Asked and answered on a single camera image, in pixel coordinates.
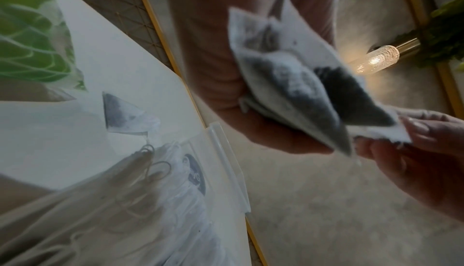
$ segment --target wire grid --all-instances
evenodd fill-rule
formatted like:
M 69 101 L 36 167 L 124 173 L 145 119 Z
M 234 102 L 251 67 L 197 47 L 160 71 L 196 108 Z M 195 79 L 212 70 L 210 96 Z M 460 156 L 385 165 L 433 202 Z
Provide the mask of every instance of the wire grid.
M 173 70 L 142 0 L 83 0 Z

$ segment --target glass lampshade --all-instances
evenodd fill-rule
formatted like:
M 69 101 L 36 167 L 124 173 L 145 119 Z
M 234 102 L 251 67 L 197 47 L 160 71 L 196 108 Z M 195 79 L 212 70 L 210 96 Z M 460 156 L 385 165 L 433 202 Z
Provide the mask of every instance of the glass lampshade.
M 396 47 L 387 45 L 367 53 L 365 56 L 350 62 L 348 65 L 356 74 L 373 74 L 398 62 L 400 52 Z

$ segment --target round sticker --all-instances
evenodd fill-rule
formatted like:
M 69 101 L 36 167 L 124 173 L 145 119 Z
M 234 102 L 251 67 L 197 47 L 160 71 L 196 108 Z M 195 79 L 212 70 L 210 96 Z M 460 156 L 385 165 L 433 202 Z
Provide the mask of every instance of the round sticker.
M 182 163 L 185 168 L 190 169 L 189 181 L 193 183 L 194 186 L 204 195 L 206 193 L 206 185 L 204 182 L 203 172 L 200 168 L 200 165 L 195 160 L 195 158 L 190 154 L 185 154 L 182 159 Z

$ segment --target skin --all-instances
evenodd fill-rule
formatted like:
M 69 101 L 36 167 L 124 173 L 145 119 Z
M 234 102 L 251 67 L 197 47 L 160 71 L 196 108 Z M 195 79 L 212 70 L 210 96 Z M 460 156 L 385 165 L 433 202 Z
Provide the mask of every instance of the skin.
M 357 153 L 419 202 L 464 222 L 464 121 L 425 110 L 398 113 L 412 144 L 359 138 Z
M 292 0 L 308 24 L 334 43 L 337 0 Z M 225 122 L 252 142 L 288 153 L 331 153 L 308 135 L 266 119 L 254 111 L 242 113 L 238 99 L 247 92 L 229 48 L 228 8 L 268 16 L 275 0 L 169 0 L 194 92 Z

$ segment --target green plastic bag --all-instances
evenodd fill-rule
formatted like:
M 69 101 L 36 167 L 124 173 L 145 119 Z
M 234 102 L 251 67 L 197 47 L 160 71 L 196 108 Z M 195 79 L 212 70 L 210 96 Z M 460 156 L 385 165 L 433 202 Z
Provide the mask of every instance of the green plastic bag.
M 0 76 L 85 89 L 56 0 L 0 0 Z

